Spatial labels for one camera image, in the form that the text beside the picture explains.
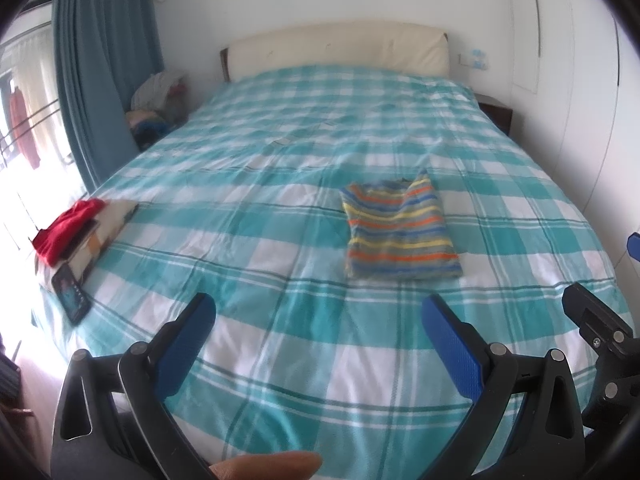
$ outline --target human hand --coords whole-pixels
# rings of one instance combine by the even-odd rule
[[[286,451],[236,456],[209,469],[219,480],[308,480],[321,465],[318,453]]]

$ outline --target plaid duvet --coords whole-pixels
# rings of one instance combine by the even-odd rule
[[[345,276],[338,190],[428,172],[463,276]],[[99,191],[140,202],[98,261],[75,329],[36,310],[67,354],[148,340],[198,291],[218,319],[169,408],[209,460],[316,450],[320,477],[417,478],[462,421],[421,326],[438,292],[489,342],[561,349],[584,404],[594,358],[564,316],[580,281],[630,322],[609,259],[578,210],[464,86],[359,68],[264,73],[222,89]],[[512,399],[483,459],[499,454]]]

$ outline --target wooden nightstand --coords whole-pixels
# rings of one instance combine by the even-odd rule
[[[488,95],[475,94],[475,96],[480,105],[480,109],[498,126],[500,131],[509,136],[513,109]]]

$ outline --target striped clothing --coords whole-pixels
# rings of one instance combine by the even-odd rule
[[[454,278],[462,267],[429,175],[340,190],[351,228],[347,274],[400,280]]]

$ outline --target blue object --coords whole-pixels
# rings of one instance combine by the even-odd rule
[[[157,119],[146,120],[138,123],[131,131],[140,151],[148,150],[153,144],[158,142],[169,133],[169,124],[158,117]]]
[[[640,262],[640,234],[633,233],[626,241],[626,251],[636,262]]]
[[[89,193],[140,152],[124,117],[162,70],[152,0],[53,0],[60,112]]]
[[[434,296],[422,302],[422,326],[460,395],[477,402],[484,388],[482,366],[452,327],[438,302],[444,304]]]
[[[198,297],[196,310],[156,365],[154,391],[159,400],[178,393],[216,322],[216,303],[213,298],[207,294]]]

